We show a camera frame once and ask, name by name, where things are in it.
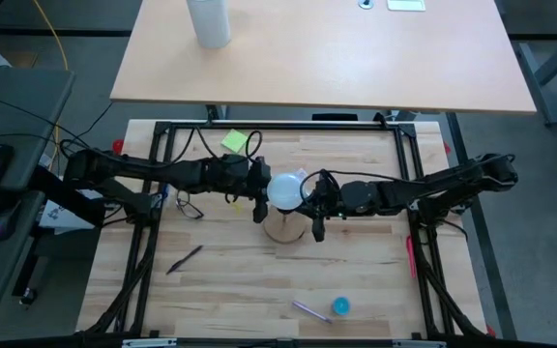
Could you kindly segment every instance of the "white bottle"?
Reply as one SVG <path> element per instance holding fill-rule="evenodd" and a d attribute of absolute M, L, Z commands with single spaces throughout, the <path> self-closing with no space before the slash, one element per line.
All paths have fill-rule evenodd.
<path fill-rule="evenodd" d="M 187 4 L 199 44 L 225 47 L 231 40 L 227 0 L 187 0 Z"/>

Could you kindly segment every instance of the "white ball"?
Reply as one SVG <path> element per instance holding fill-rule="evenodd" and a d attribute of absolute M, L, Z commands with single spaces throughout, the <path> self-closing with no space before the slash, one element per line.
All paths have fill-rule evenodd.
<path fill-rule="evenodd" d="M 267 188 L 270 204 L 282 210 L 298 208 L 302 204 L 301 182 L 302 179 L 295 173 L 281 173 L 273 177 Z"/>

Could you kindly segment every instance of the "yellow sticky note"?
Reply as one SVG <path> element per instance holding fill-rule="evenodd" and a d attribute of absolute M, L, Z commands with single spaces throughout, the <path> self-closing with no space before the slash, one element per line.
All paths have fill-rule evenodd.
<path fill-rule="evenodd" d="M 244 144 L 247 143 L 247 138 L 246 135 L 237 130 L 230 130 L 220 144 L 237 154 L 242 150 Z"/>

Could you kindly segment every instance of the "yellow cable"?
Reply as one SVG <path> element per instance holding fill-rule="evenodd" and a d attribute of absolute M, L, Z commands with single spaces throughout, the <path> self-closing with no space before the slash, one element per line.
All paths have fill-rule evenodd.
<path fill-rule="evenodd" d="M 40 6 L 40 3 L 38 3 L 38 0 L 34 0 L 34 5 L 36 5 L 38 12 L 40 12 L 40 15 L 42 15 L 44 22 L 48 26 L 48 29 L 50 29 L 50 32 L 53 34 L 53 37 L 55 38 L 55 41 L 59 46 L 59 51 L 62 52 L 62 59 L 64 60 L 64 69 L 68 71 L 68 58 L 66 58 L 66 52 L 64 52 L 64 47 L 62 46 L 62 43 L 59 41 L 59 37 L 57 36 L 55 29 L 53 29 L 53 25 L 50 23 L 50 20 L 48 20 L 48 17 L 44 13 L 44 10 L 42 6 Z M 53 156 L 51 157 L 48 170 L 51 170 L 51 168 L 53 167 L 53 163 L 55 162 L 55 157 L 58 155 L 58 152 L 59 152 L 59 121 L 55 124 L 55 150 L 53 151 Z"/>

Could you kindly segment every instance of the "computer mouse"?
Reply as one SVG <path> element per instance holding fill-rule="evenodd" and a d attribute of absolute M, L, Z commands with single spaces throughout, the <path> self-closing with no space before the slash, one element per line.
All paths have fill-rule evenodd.
<path fill-rule="evenodd" d="M 0 203 L 0 241 L 5 241 L 14 234 L 19 208 L 20 199 Z"/>

